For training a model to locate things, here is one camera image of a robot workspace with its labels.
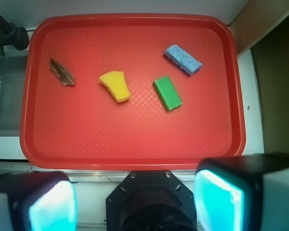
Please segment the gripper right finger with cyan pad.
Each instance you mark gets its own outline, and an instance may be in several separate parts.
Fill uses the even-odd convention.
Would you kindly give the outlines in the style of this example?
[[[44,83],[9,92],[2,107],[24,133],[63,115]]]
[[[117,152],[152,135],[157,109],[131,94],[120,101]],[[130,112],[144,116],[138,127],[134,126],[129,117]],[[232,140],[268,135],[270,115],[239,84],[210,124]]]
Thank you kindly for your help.
[[[194,203],[206,231],[289,231],[289,154],[201,160]]]

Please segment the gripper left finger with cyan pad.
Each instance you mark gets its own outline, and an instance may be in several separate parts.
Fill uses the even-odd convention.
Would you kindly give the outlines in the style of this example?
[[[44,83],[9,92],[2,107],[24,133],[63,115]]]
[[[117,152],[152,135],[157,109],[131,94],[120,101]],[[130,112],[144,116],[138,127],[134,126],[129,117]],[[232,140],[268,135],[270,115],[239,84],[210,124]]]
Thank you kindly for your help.
[[[77,194],[67,174],[0,174],[0,231],[74,231]]]

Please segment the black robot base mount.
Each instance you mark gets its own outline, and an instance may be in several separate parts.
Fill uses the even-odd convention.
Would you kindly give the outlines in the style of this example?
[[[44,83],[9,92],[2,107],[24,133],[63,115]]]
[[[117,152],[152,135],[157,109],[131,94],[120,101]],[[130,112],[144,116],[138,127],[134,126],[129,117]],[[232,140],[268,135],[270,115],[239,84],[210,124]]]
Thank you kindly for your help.
[[[108,231],[195,231],[194,194],[170,171],[132,171],[105,200]]]

